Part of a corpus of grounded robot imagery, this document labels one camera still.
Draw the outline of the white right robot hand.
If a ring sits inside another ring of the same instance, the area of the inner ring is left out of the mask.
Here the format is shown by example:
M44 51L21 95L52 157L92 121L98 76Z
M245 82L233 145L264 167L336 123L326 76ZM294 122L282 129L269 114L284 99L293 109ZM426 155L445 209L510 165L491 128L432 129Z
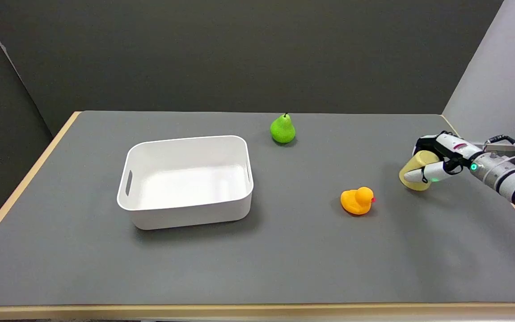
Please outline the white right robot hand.
M470 168L474 160L484 153L452 132L422 136L415 143L411 159L399 172L399 179L412 190L424 191L432 183Z

